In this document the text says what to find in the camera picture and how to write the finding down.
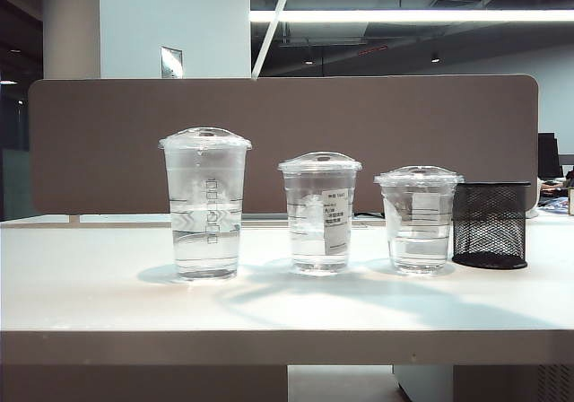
pipe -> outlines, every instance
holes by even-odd
[[[267,27],[267,33],[265,34],[265,38],[263,39],[263,44],[261,45],[261,49],[259,49],[259,54],[257,55],[257,60],[255,65],[253,66],[253,72],[251,72],[251,79],[254,81],[257,80],[259,74],[261,73],[261,68],[263,67],[263,63],[265,61],[265,57],[267,56],[267,51],[271,46],[271,41],[273,40],[273,35],[275,34],[275,30],[277,29],[277,24],[279,23],[279,15],[285,8],[285,4],[287,0],[277,0],[277,6],[275,7],[275,14],[273,20],[269,23],[269,27]]]

computer monitor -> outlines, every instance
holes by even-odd
[[[563,175],[554,133],[538,133],[538,178],[554,179]]]

desk surface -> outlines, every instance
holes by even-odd
[[[191,284],[165,217],[64,220],[1,230],[6,363],[574,363],[572,217],[527,222],[526,269],[432,277],[393,271],[384,227],[354,227],[322,278],[291,272],[286,228],[244,227],[238,276]]]

ceiling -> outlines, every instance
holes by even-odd
[[[276,1],[251,0],[251,9],[273,10]],[[288,0],[286,5],[287,10],[453,7],[564,9],[574,7],[574,0]],[[24,100],[31,83],[42,77],[41,19],[41,0],[0,0],[0,73],[3,80],[17,82],[1,87],[5,96]],[[445,62],[492,57],[506,51],[574,42],[572,27],[563,24],[280,24],[262,75],[328,74],[328,67],[337,63],[367,65],[374,57],[387,60],[385,69],[378,70],[380,74],[409,73],[424,68],[436,48],[444,55],[448,52]],[[265,24],[251,26],[253,62],[265,31]],[[314,64],[306,66],[304,61],[310,59]]]
[[[251,0],[252,10],[273,10],[276,0]],[[285,10],[349,9],[570,9],[574,0],[288,0]],[[373,74],[408,74],[442,63],[494,57],[573,42],[569,24],[279,24],[261,75],[341,74],[370,60],[385,59]],[[255,60],[266,24],[252,24]],[[313,61],[306,66],[305,61]]]
[[[41,0],[0,0],[1,92],[25,100],[31,83],[42,77]]]

clear plastic cup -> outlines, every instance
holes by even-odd
[[[214,127],[160,140],[165,152],[178,274],[187,280],[237,273],[249,140]]]
[[[333,274],[347,266],[355,176],[361,163],[341,153],[306,153],[282,162],[294,265]]]
[[[393,265],[432,274],[447,262],[452,201],[462,176],[435,166],[407,166],[375,177],[385,207]]]

